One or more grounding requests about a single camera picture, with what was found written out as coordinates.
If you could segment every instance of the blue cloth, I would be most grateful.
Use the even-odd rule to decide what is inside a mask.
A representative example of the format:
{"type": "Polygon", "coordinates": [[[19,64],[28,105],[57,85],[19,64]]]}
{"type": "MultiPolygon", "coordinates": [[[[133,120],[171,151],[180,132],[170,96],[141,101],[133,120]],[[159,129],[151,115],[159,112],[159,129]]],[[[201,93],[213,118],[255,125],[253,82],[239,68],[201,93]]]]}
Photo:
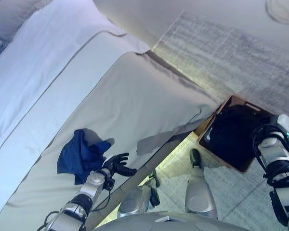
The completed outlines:
{"type": "Polygon", "coordinates": [[[63,147],[58,162],[57,173],[75,175],[75,184],[84,184],[91,171],[99,170],[105,160],[104,152],[110,143],[102,141],[88,146],[84,131],[74,132],[74,137],[63,147]]]}

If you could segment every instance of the carpet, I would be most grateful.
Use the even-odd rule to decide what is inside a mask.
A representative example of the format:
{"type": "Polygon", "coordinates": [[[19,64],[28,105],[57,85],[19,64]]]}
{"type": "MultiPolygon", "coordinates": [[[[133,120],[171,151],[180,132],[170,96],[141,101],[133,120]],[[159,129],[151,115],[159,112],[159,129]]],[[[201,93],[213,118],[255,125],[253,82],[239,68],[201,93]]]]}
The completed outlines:
{"type": "MultiPolygon", "coordinates": [[[[274,114],[289,115],[289,55],[278,47],[183,12],[153,52],[221,100],[236,94],[274,114]]],[[[188,151],[197,147],[196,140],[191,134],[157,168],[163,181],[159,194],[165,202],[155,210],[184,211],[188,151]]],[[[199,149],[220,220],[250,230],[287,230],[274,215],[269,197],[272,188],[263,179],[258,162],[241,174],[199,149]]]]}

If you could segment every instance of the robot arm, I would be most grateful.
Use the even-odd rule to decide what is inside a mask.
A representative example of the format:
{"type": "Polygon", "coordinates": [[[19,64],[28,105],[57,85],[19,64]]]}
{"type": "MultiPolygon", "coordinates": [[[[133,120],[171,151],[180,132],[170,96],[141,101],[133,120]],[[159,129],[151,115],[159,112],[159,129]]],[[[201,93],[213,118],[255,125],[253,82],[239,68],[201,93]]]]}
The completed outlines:
{"type": "Polygon", "coordinates": [[[69,201],[48,224],[44,224],[45,231],[86,231],[85,221],[92,212],[98,196],[103,189],[112,190],[115,180],[114,173],[123,176],[133,176],[136,169],[125,167],[129,154],[119,154],[107,159],[101,170],[91,172],[77,195],[69,201]]]}
{"type": "Polygon", "coordinates": [[[270,124],[257,128],[253,148],[265,171],[272,206],[278,221],[289,230],[289,117],[279,115],[270,124]]]}

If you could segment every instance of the bed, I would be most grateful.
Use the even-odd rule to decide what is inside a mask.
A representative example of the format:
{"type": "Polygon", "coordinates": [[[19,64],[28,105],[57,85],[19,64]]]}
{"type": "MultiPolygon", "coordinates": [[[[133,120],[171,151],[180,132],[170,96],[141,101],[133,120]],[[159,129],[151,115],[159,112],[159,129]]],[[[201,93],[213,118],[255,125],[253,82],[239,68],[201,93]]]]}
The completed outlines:
{"type": "Polygon", "coordinates": [[[73,175],[56,173],[75,130],[85,128],[89,144],[112,140],[105,156],[129,152],[139,170],[115,176],[91,229],[217,106],[90,0],[52,1],[0,55],[0,230],[36,230],[77,192],[73,175]]]}

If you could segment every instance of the white pillow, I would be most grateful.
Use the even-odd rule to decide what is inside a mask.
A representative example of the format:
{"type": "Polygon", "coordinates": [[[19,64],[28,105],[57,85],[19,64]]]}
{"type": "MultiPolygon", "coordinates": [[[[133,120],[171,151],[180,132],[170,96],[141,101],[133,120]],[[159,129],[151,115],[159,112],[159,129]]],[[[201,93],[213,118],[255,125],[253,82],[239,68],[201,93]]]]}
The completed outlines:
{"type": "Polygon", "coordinates": [[[0,0],[0,39],[11,41],[24,21],[51,1],[0,0]]]}

